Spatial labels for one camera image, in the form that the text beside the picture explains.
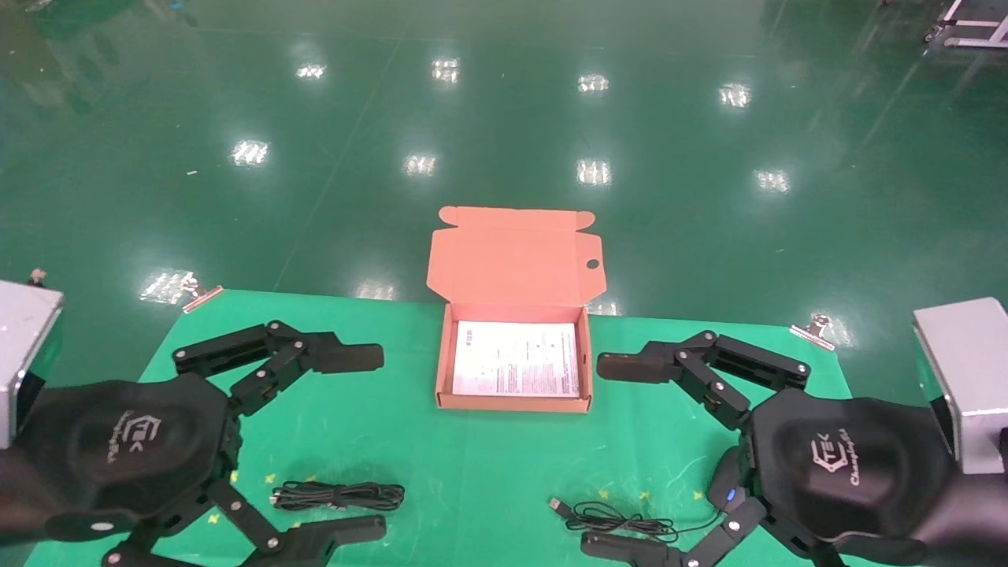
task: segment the usb connector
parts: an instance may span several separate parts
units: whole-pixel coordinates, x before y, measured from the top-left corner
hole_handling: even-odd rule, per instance
[[[574,511],[571,506],[566,505],[559,498],[549,498],[549,507],[553,508],[556,516],[559,516],[563,520],[573,520],[575,518]]]

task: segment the silver metal box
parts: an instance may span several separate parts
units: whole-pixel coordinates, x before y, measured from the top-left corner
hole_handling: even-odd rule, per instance
[[[62,310],[59,292],[0,280],[0,449],[17,434],[17,392]]]
[[[929,366],[921,365],[921,387],[940,388],[951,415],[947,441],[960,467],[1004,472],[998,439],[1008,428],[1008,314],[984,298],[914,311],[913,320]]]

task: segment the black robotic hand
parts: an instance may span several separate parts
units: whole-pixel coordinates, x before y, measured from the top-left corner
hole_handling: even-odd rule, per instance
[[[0,451],[0,545],[82,542],[129,533],[104,565],[192,567],[150,553],[213,506],[255,546],[242,565],[321,567],[342,544],[385,535],[379,516],[277,532],[230,483],[252,416],[309,370],[374,370],[379,345],[344,345],[273,321],[172,354],[178,375],[43,388],[14,444]],[[231,395],[208,377],[264,360]]]
[[[709,365],[776,393],[750,409]],[[682,553],[586,534],[589,555],[638,567],[713,567],[756,518],[816,567],[843,566],[840,554],[889,565],[1008,565],[1008,483],[1000,474],[963,474],[930,409],[813,398],[803,391],[807,364],[712,331],[650,342],[639,354],[603,353],[598,372],[674,381],[741,435],[709,490],[729,516],[697,547]]]

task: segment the gripper logo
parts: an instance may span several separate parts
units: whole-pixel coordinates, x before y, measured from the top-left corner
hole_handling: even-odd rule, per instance
[[[838,441],[832,441],[830,434],[816,433],[811,442],[812,462],[825,468],[829,472],[851,466],[851,484],[858,486],[861,484],[861,467],[858,464],[858,452],[854,448],[854,441],[846,429],[839,429]]]
[[[130,453],[142,453],[143,444],[153,441],[157,437],[161,420],[153,416],[129,419],[132,415],[132,410],[123,412],[119,421],[116,422],[116,427],[112,429],[112,437],[109,439],[109,453],[105,459],[108,464],[116,462],[123,446],[127,446]]]

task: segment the green epoxy floor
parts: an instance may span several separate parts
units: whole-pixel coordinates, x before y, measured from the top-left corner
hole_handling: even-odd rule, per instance
[[[155,267],[440,301],[444,205],[595,212],[597,311],[828,314],[860,394],[916,401],[911,310],[1008,296],[1008,61],[925,51],[935,3],[26,5],[0,0],[0,277],[68,294],[57,382],[139,375],[179,315],[138,301]]]

